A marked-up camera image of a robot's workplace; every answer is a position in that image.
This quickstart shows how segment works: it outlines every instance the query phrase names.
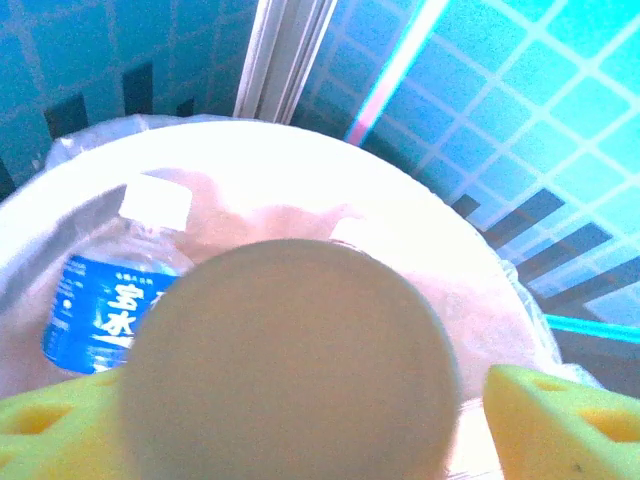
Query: round lid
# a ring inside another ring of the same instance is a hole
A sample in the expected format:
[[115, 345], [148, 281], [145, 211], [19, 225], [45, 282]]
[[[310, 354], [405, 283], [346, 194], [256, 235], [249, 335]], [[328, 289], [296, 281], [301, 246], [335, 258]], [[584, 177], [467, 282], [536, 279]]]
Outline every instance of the round lid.
[[376, 260], [308, 240], [241, 247], [178, 280], [122, 389], [144, 478], [428, 479], [458, 406], [424, 298]]
[[119, 215], [149, 227], [183, 232], [191, 209], [191, 190], [177, 183], [137, 175], [127, 183]]

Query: plastic bottle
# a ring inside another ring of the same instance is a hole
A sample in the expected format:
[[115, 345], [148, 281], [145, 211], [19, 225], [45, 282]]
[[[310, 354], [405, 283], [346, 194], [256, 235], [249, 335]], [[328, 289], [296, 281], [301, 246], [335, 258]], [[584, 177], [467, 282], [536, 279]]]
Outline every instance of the plastic bottle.
[[42, 338], [44, 355], [71, 375], [126, 362], [144, 314], [193, 263], [173, 242], [191, 191], [140, 175], [128, 183], [117, 233], [94, 239], [65, 263]]

